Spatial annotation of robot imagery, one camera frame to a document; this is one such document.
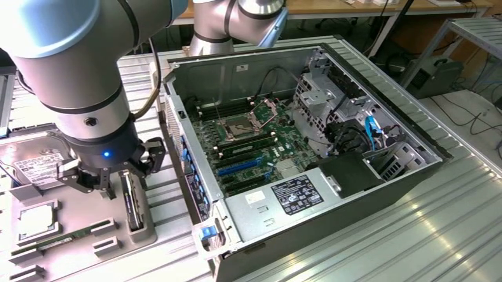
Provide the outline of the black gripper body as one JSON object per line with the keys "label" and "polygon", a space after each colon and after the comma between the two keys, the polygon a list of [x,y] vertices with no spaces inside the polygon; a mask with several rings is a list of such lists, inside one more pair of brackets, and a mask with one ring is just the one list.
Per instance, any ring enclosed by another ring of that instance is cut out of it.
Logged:
{"label": "black gripper body", "polygon": [[64,135],[73,150],[79,168],[96,174],[100,170],[108,172],[128,169],[135,174],[145,174],[145,165],[140,162],[144,152],[135,129],[117,130],[97,139],[77,139]]}

